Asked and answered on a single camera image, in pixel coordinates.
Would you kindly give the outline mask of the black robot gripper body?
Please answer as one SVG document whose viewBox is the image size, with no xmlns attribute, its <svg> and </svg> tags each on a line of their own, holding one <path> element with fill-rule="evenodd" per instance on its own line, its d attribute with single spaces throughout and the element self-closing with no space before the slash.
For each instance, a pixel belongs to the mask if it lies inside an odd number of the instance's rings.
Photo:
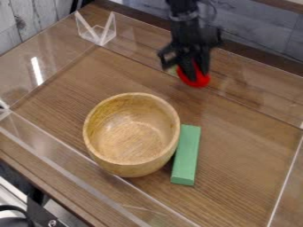
<svg viewBox="0 0 303 227">
<path fill-rule="evenodd" d="M 180 64 L 184 57 L 194 57 L 195 60 L 203 47 L 211 53 L 211 49 L 223 42 L 222 29 L 210 25 L 200 26 L 199 20 L 172 21 L 171 36 L 171 42 L 158 52 L 163 69 Z"/>
</svg>

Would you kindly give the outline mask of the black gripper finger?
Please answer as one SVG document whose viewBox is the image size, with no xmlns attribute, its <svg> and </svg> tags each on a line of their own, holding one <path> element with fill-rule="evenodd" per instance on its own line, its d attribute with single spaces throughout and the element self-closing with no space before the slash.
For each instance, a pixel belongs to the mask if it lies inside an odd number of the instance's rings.
<svg viewBox="0 0 303 227">
<path fill-rule="evenodd" d="M 194 59 L 191 57 L 184 57 L 180 62 L 180 77 L 188 81 L 195 82 L 196 81 L 196 69 L 195 69 L 195 63 Z"/>
<path fill-rule="evenodd" d="M 196 63 L 198 63 L 198 66 L 200 68 L 203 75 L 207 75 L 208 71 L 210 71 L 210 63 L 211 63 L 211 53 L 210 53 L 210 49 L 207 47 L 203 47 L 199 50 L 195 60 L 196 60 Z"/>
</svg>

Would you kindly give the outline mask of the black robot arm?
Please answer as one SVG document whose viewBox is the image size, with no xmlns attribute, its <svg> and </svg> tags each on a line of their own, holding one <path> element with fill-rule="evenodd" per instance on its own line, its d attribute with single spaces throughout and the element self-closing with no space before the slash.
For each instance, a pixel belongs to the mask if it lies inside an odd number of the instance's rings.
<svg viewBox="0 0 303 227">
<path fill-rule="evenodd" d="M 200 23 L 199 2 L 202 0 L 166 0 L 170 7 L 171 42 L 159 50 L 162 68 L 176 67 L 182 81 L 192 87 L 210 82 L 211 51 L 222 42 L 222 29 L 210 25 L 217 15 L 204 17 Z"/>
</svg>

